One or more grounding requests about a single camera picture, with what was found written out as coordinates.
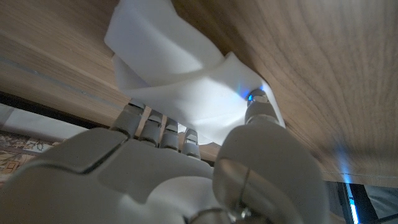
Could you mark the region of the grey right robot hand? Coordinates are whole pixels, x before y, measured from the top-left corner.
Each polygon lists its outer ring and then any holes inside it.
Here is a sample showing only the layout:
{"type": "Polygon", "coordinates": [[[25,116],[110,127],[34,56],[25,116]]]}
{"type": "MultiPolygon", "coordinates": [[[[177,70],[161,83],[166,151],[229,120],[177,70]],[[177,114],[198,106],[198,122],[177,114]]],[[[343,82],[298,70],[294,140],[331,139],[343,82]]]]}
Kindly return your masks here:
{"type": "Polygon", "coordinates": [[[248,97],[244,124],[213,165],[187,130],[157,114],[133,137],[143,106],[74,136],[22,166],[1,188],[2,223],[328,223],[312,155],[279,124],[264,90],[248,97]]]}

